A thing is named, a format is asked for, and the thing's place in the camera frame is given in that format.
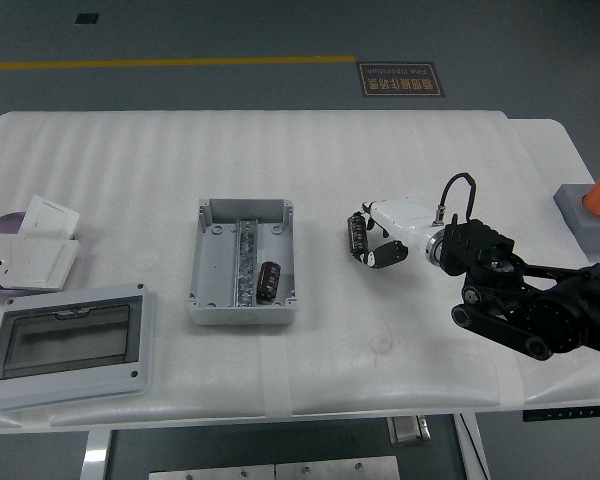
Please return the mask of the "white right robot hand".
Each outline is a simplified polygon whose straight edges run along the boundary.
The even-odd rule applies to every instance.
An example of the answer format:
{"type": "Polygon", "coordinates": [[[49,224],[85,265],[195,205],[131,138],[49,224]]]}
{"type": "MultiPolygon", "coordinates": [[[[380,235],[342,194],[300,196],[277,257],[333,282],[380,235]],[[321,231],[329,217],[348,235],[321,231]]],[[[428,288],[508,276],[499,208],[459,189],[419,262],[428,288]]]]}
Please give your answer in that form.
{"type": "Polygon", "coordinates": [[[404,261],[411,251],[438,267],[443,235],[443,228],[434,224],[433,211],[417,197],[369,202],[348,219],[350,253],[372,269],[404,261]],[[367,233],[375,226],[387,242],[369,249],[367,233]]]}

